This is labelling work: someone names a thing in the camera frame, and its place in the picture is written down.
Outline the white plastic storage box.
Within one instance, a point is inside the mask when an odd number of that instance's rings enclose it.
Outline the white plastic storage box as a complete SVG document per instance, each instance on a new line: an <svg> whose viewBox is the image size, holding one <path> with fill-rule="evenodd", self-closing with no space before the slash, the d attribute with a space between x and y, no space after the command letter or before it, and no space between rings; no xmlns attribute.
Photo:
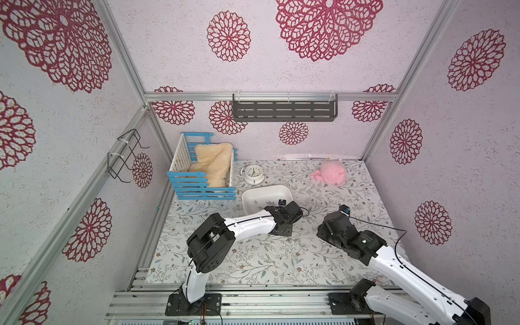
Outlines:
<svg viewBox="0 0 520 325"><path fill-rule="evenodd" d="M242 205L246 215L252 215L267 206L285 207L293 202L289 188L283 185L265 186L245 191L242 194Z"/></svg>

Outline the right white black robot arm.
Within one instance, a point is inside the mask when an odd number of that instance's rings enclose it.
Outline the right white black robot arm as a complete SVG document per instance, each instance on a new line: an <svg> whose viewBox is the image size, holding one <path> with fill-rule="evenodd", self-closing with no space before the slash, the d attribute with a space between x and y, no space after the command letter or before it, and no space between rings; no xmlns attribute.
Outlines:
<svg viewBox="0 0 520 325"><path fill-rule="evenodd" d="M442 286L405 263L379 235L369 230L357 231L349 219L324 221L317 235L352 259L382 273L414 298L406 300L362 279L347 294L329 296L333 314L368 311L402 324L490 324L490 307L481 299L465 299Z"/></svg>

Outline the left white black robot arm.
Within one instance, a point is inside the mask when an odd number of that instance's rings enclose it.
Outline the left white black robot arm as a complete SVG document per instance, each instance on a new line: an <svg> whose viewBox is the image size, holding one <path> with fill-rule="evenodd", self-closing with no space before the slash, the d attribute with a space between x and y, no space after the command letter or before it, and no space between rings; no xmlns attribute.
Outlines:
<svg viewBox="0 0 520 325"><path fill-rule="evenodd" d="M262 234L289 237L293 224L302 217L302 208L294 202L236 218L210 215L187 239L190 262L181 286L185 301L193 304L204 297L209 274L222 264L235 242Z"/></svg>

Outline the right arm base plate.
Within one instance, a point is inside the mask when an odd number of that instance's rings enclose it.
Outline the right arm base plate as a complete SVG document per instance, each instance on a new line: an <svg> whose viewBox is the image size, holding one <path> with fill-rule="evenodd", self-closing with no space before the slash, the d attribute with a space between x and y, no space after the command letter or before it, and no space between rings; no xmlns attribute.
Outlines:
<svg viewBox="0 0 520 325"><path fill-rule="evenodd" d="M381 315L368 307L366 294L350 292L332 292L328 294L333 315Z"/></svg>

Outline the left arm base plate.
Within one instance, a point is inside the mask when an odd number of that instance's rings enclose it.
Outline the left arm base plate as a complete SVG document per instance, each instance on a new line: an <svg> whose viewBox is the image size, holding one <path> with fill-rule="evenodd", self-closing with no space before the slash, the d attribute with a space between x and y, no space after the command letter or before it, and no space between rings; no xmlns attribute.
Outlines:
<svg viewBox="0 0 520 325"><path fill-rule="evenodd" d="M166 316L219 316L222 308L221 294L206 294L202 299L189 303L182 293L169 295Z"/></svg>

